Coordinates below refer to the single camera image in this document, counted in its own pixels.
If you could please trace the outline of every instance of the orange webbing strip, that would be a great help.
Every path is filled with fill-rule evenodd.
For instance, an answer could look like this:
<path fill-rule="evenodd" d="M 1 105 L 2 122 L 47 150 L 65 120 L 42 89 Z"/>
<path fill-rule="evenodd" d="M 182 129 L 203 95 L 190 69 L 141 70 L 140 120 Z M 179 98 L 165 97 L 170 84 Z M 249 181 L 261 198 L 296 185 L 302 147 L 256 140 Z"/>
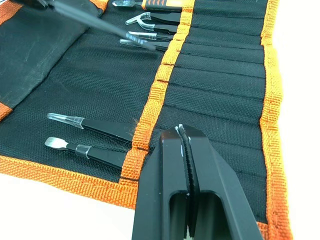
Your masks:
<path fill-rule="evenodd" d="M 120 185 L 97 177 L 80 174 L 31 161 L 0 156 L 0 173 L 43 182 L 58 189 L 134 209 L 136 187 Z"/>
<path fill-rule="evenodd" d="M 0 121 L 4 119 L 9 113 L 12 112 L 12 109 L 0 102 Z"/>
<path fill-rule="evenodd" d="M 13 15 L 22 7 L 22 5 L 6 1 L 0 5 L 0 25 L 3 24 L 8 19 L 12 18 Z"/>
<path fill-rule="evenodd" d="M 182 45 L 189 34 L 194 3 L 195 0 L 186 0 L 184 2 L 177 33 L 170 42 L 169 47 L 162 58 L 161 65 L 156 72 L 148 101 L 144 106 L 140 121 L 135 129 L 132 140 L 132 149 L 127 153 L 123 163 L 120 184 L 138 186 L 137 181 L 140 177 L 144 159 L 148 154 L 152 132 L 165 101 L 171 72 L 175 66 Z"/>
<path fill-rule="evenodd" d="M 261 235 L 264 240 L 268 240 L 268 225 L 262 222 L 257 222 Z"/>
<path fill-rule="evenodd" d="M 143 0 L 143 1 L 142 1 L 141 7 L 142 7 L 144 10 L 147 10 L 147 9 L 146 9 L 146 3 L 147 3 L 147 0 Z"/>
<path fill-rule="evenodd" d="M 272 46 L 279 0 L 269 0 L 266 7 L 261 45 L 264 46 L 266 89 L 260 119 L 262 148 L 266 166 L 267 236 L 273 240 L 293 239 L 289 222 L 288 190 L 278 129 L 283 98 L 277 52 Z"/>
<path fill-rule="evenodd" d="M 109 0 L 90 0 L 97 8 L 102 9 L 103 11 L 106 10 L 108 1 Z"/>

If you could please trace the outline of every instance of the white background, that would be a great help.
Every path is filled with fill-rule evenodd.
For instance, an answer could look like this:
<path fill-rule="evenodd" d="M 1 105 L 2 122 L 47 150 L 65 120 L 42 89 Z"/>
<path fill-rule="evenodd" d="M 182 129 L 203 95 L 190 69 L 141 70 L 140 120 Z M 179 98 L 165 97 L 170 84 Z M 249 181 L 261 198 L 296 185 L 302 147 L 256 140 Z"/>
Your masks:
<path fill-rule="evenodd" d="M 290 220 L 319 239 L 319 4 L 280 0 L 273 43 L 284 90 L 279 119 Z M 130 240 L 134 211 L 0 174 L 0 239 Z"/>

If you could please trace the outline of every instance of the tweezers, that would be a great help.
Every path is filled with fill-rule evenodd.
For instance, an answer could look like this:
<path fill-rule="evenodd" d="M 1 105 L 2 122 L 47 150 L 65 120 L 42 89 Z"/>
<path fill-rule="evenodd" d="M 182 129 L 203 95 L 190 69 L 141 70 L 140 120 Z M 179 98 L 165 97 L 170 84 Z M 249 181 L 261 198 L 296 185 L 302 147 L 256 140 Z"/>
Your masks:
<path fill-rule="evenodd" d="M 48 113 L 47 118 L 74 126 L 79 129 L 87 129 L 117 139 L 124 143 L 131 143 L 135 125 L 117 123 L 102 120 L 87 119 L 79 116 L 67 116 L 57 113 Z M 94 148 L 88 145 L 74 144 L 63 139 L 49 137 L 45 145 L 56 150 L 67 150 L 79 157 L 102 162 L 114 168 L 121 169 L 126 153 Z"/>

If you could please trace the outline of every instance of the orange handle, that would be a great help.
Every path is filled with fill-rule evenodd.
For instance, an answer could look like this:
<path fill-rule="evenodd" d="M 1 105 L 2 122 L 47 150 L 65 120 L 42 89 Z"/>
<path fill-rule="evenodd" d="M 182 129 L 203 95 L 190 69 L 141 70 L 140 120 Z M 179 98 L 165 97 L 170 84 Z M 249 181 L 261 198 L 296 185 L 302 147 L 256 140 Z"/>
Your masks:
<path fill-rule="evenodd" d="M 143 0 L 142 8 L 144 10 L 181 12 L 183 0 Z"/>

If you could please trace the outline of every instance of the black fabric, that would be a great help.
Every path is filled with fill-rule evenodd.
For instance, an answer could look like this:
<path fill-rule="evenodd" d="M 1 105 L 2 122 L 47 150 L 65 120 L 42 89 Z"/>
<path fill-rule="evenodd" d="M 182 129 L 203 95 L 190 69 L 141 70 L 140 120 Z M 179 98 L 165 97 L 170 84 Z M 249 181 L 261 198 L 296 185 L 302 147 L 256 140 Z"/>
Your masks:
<path fill-rule="evenodd" d="M 66 0 L 98 16 L 89 0 Z M 0 102 L 18 105 L 52 69 L 66 49 L 87 29 L 53 11 L 22 7 L 0 25 Z"/>
<path fill-rule="evenodd" d="M 189 36 L 173 68 L 146 161 L 162 130 L 181 123 L 202 130 L 235 170 L 256 220 L 267 223 L 259 125 L 266 86 L 260 33 L 267 1 L 216 3 L 195 1 Z M 116 9 L 109 2 L 102 18 L 128 31 L 142 32 L 137 24 L 124 24 L 140 13 Z M 87 31 L 43 83 L 1 121 L 0 154 L 117 182 L 120 171 L 47 148 L 44 142 L 52 136 L 119 152 L 127 152 L 129 144 L 50 121 L 46 114 L 134 124 L 162 57 L 161 51 L 120 45 L 113 35 Z"/>
<path fill-rule="evenodd" d="M 140 13 L 142 10 L 122 11 L 109 5 L 102 19 L 139 32 L 138 24 L 126 26 L 125 21 Z M 136 124 L 163 54 L 122 45 L 117 36 L 88 30 L 65 52 L 47 78 L 1 121 L 0 154 L 118 182 L 120 170 L 48 148 L 44 143 L 48 137 L 57 137 L 124 153 L 130 144 L 49 120 L 46 115 L 58 113 Z"/>

